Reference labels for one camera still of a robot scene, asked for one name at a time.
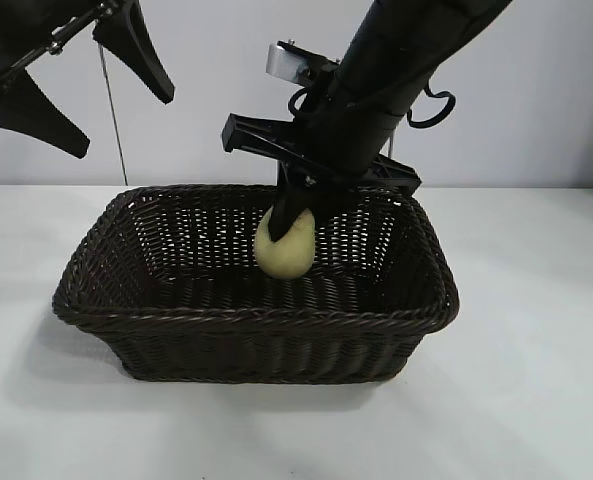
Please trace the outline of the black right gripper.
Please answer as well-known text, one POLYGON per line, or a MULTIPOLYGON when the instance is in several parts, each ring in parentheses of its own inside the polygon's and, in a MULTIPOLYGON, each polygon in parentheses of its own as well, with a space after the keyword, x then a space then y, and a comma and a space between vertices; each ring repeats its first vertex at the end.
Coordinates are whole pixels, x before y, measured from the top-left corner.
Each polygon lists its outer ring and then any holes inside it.
POLYGON ((413 97, 389 98, 353 110, 335 108, 325 99, 316 111, 295 110, 291 121, 230 114, 221 133, 224 150, 278 163, 270 239, 281 240, 306 209, 316 220, 351 211, 359 194, 350 189, 359 186, 414 193, 421 185, 416 171, 381 154, 414 101, 413 97))

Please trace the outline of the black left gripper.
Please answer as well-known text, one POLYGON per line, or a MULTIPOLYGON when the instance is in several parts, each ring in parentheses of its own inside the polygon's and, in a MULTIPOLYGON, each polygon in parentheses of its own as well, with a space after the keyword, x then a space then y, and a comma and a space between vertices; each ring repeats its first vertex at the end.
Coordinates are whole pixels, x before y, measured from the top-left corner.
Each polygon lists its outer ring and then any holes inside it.
POLYGON ((27 66, 60 51, 97 22, 94 40, 116 56, 164 104, 175 86, 154 48, 138 0, 0 1, 0 129, 84 158, 90 140, 43 93, 27 66))

